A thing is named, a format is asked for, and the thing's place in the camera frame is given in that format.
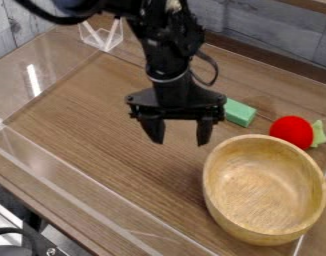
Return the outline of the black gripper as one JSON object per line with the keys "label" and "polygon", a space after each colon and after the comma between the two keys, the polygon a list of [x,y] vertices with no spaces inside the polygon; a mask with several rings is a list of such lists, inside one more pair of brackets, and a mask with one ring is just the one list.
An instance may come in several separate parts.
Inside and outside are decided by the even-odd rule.
{"label": "black gripper", "polygon": [[224,120],[223,94],[200,87],[191,77],[181,78],[173,85],[153,84],[125,97],[129,117],[136,118],[151,141],[161,144],[165,124],[163,119],[199,120],[196,141],[208,143],[212,123]]}

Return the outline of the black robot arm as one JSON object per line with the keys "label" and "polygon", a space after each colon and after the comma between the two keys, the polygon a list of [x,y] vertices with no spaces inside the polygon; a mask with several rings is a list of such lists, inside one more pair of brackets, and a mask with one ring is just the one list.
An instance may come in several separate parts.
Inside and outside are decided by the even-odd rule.
{"label": "black robot arm", "polygon": [[50,14],[32,0],[14,0],[22,8],[57,25],[74,25],[108,12],[127,20],[145,57],[145,74],[152,87],[125,97],[129,116],[137,120],[152,142],[164,140],[165,120],[196,122],[196,143],[209,141],[212,126],[224,120],[227,98],[212,91],[191,70],[195,57],[215,60],[200,47],[204,28],[187,0],[50,0],[62,12]]}

